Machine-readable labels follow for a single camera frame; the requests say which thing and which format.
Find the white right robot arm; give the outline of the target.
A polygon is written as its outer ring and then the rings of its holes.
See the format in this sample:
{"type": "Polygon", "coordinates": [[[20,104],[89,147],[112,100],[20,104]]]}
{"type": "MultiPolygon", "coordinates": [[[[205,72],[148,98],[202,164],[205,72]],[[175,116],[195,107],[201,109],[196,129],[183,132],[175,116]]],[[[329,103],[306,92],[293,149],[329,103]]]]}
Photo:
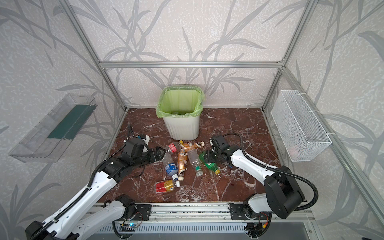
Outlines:
{"type": "Polygon", "coordinates": [[[286,167],[277,168],[248,154],[242,147],[230,145],[223,135],[211,137],[212,150],[208,160],[229,163],[250,174],[265,188],[243,202],[244,215],[249,219],[259,213],[273,213],[286,219],[304,201],[304,194],[286,167]]]}

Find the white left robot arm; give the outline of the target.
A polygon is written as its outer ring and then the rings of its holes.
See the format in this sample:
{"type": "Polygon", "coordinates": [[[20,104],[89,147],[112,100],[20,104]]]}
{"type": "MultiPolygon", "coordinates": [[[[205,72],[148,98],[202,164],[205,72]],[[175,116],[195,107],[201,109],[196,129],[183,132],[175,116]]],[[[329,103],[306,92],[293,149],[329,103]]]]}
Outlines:
{"type": "Polygon", "coordinates": [[[149,139],[132,138],[93,171],[87,185],[57,212],[43,222],[34,221],[25,230],[28,240],[85,240],[101,227],[119,219],[131,219],[137,213],[135,201],[126,195],[117,197],[105,208],[84,215],[110,189],[134,169],[161,161],[167,152],[149,148],[149,139]]]}

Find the green soda bottle yellow cap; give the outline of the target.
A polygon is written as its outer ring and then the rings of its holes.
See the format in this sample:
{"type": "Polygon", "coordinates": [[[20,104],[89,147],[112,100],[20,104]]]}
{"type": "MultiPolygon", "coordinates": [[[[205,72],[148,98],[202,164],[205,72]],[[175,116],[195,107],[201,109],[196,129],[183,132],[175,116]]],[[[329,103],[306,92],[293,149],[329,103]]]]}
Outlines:
{"type": "Polygon", "coordinates": [[[199,159],[206,168],[219,175],[221,170],[217,165],[217,155],[212,151],[204,151],[199,154],[199,159]]]}

